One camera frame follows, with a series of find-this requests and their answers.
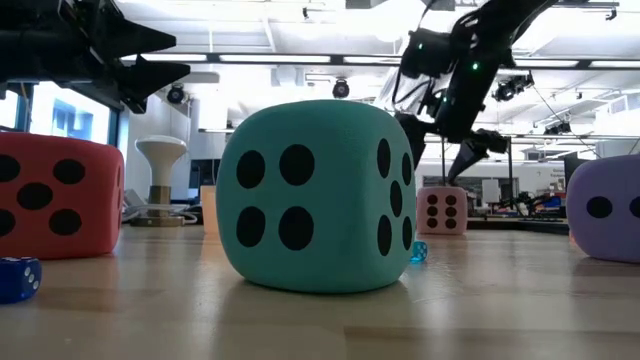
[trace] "security camera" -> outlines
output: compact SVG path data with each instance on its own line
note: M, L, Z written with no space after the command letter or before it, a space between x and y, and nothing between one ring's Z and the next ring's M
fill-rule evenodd
M333 97L336 99L344 99L347 96L349 96L349 84L347 84L347 80L336 80L336 84L333 86Z
M171 104L182 105L189 100L189 95L184 92L183 84L173 84L167 93L167 101Z
M524 92L525 89L528 89L535 85L535 81L533 80L533 75L529 72L529 75L516 75L510 76L506 80L498 83L498 89L491 94L491 96L497 102L510 101L516 95Z
M609 14L604 18L607 21L611 21L615 18L618 17L618 9L616 9L615 7L611 8L611 11L609 12Z

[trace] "teal foam die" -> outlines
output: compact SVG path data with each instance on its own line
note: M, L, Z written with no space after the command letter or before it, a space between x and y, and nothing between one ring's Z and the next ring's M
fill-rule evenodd
M216 202L224 251L257 284L372 290L398 280L411 257L409 142L373 106L314 100L250 116L223 154Z

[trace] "window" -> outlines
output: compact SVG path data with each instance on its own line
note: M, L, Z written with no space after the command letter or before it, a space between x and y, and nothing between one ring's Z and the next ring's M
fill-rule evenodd
M106 144L111 109L70 89L44 82L34 86L29 132Z
M640 109L640 94L629 94L627 103L629 104L629 110Z
M12 91L7 91L7 98L0 100L0 126L15 128L17 112L18 95Z

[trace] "desk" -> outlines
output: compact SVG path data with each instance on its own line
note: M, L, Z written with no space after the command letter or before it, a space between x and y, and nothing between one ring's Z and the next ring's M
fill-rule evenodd
M429 236L427 263L350 296L246 283L201 226L124 226L113 256L43 264L32 301L0 307L3 359L634 359L640 267L566 236Z

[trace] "white lamp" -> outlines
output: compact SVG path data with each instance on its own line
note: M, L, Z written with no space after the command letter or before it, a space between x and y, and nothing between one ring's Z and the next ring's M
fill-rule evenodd
M170 205L171 170L173 164L187 152L187 144L174 137L151 135L136 140L136 148L149 162L151 167L151 186L149 204ZM180 226L182 217L171 217L167 210L149 210L147 216L132 221L138 226Z

